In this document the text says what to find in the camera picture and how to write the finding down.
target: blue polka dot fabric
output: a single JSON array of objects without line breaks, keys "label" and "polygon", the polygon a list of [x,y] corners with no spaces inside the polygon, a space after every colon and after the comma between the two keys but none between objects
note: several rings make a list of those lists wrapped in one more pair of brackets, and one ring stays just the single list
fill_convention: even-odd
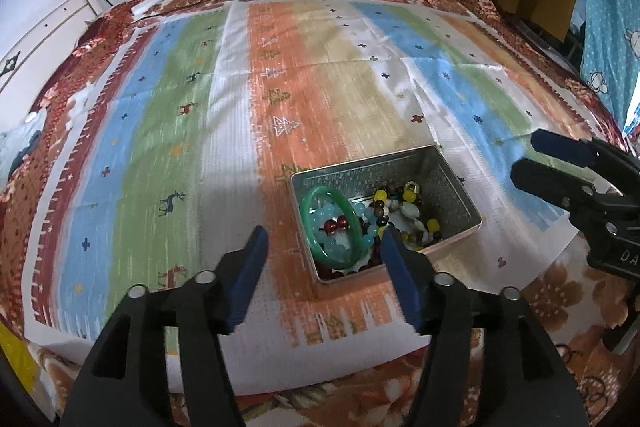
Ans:
[{"label": "blue polka dot fabric", "polygon": [[625,136],[640,123],[640,0],[587,0],[580,76]]}]

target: metal tin box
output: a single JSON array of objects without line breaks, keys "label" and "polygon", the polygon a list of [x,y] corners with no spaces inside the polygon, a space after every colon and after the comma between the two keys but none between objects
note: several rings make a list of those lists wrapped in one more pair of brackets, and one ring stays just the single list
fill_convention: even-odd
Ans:
[{"label": "metal tin box", "polygon": [[444,252],[447,246],[469,236],[480,227],[482,218],[476,206],[435,146],[418,147],[297,172],[291,177],[289,188],[298,222],[300,247],[319,296],[331,298],[383,282],[388,279],[388,274],[385,266],[381,265],[340,279],[320,279],[300,217],[300,201],[306,192],[315,185],[326,185],[340,190],[350,201],[368,202],[377,188],[390,182],[404,184],[408,181],[420,185],[423,210],[429,217],[436,217],[440,222],[442,241],[421,250],[432,260],[436,252]]}]

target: white bead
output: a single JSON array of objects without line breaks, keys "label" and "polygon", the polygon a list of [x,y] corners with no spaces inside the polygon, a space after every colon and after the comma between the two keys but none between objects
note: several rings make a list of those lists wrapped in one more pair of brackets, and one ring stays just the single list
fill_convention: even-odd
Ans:
[{"label": "white bead", "polygon": [[404,201],[400,206],[400,212],[402,212],[404,217],[411,220],[418,219],[420,216],[420,209],[413,203],[408,203],[407,201]]}]

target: metal screw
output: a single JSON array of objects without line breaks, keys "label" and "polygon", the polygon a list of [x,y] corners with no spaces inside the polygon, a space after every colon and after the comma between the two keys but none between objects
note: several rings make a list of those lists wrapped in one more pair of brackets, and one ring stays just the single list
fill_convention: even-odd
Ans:
[{"label": "metal screw", "polygon": [[216,274],[211,270],[203,270],[196,274],[196,283],[198,284],[208,284],[216,280]]},{"label": "metal screw", "polygon": [[129,297],[131,297],[132,299],[138,299],[145,293],[146,288],[142,284],[136,284],[135,286],[129,288],[129,292],[127,292],[127,295],[129,295]]},{"label": "metal screw", "polygon": [[502,289],[502,295],[504,295],[510,301],[517,301],[520,299],[520,290],[514,288],[513,286],[507,286],[507,288]]},{"label": "metal screw", "polygon": [[433,280],[440,286],[451,286],[455,279],[453,279],[453,276],[447,272],[438,272]]}]

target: pillow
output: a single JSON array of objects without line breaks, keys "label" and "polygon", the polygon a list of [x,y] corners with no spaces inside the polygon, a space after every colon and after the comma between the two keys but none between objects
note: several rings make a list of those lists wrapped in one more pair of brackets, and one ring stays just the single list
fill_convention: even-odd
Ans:
[{"label": "pillow", "polygon": [[0,133],[0,190],[4,190],[11,175],[22,165],[24,156],[38,145],[45,120],[46,109],[30,112],[23,124]]}]

